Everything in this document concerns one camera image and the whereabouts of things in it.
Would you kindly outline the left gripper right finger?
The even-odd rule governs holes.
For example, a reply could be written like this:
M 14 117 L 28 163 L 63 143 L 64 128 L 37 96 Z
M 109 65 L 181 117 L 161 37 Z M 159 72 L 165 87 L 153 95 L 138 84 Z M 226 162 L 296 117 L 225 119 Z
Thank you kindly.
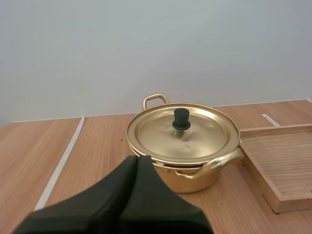
M 141 156 L 129 200 L 119 218 L 122 234 L 211 234 L 203 211 L 174 193 L 150 156 Z

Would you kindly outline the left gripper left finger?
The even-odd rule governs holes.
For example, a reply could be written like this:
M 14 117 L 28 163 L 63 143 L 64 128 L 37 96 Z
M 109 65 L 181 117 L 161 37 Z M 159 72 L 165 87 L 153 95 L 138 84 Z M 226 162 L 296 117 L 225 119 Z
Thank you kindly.
M 116 228 L 136 180 L 137 163 L 137 156 L 128 156 L 85 191 L 30 213 L 15 233 L 101 234 Z

